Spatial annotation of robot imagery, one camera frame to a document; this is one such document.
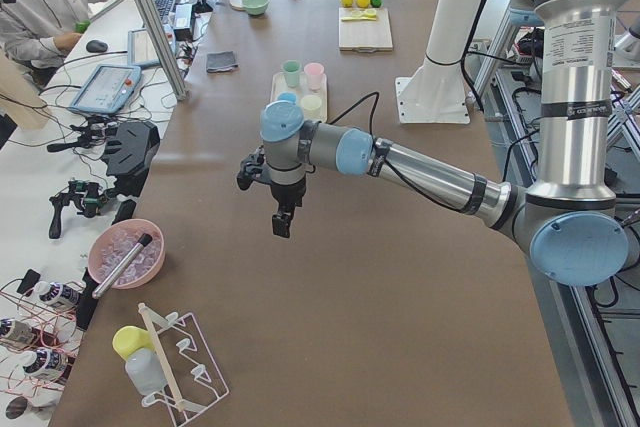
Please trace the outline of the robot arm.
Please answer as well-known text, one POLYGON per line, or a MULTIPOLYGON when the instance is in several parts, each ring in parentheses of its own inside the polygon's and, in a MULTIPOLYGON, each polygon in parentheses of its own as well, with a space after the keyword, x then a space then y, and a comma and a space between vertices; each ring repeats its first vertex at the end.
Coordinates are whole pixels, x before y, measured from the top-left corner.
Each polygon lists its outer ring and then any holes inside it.
POLYGON ((242 162, 238 186, 269 186, 278 204, 273 232, 288 237, 309 166, 382 177, 479 217, 553 281, 601 283, 628 264, 631 251, 604 181, 614 28, 626 1, 515 0, 545 27, 538 174, 529 187, 492 182, 355 128, 307 120, 287 101, 262 110, 262 145, 242 162))

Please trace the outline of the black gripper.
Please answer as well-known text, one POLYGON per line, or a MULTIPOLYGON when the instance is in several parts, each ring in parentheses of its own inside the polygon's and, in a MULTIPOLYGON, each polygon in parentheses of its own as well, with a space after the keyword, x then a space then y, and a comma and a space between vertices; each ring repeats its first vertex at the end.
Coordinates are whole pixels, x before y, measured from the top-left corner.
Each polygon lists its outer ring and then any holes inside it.
POLYGON ((282 238, 290 237, 292 215, 302 206, 306 193, 306 170, 299 164, 285 170, 268 164, 263 146, 258 147, 241 161, 236 175, 237 186, 246 191, 254 183, 268 185, 278 203, 278 211, 272 216, 273 234, 282 238))

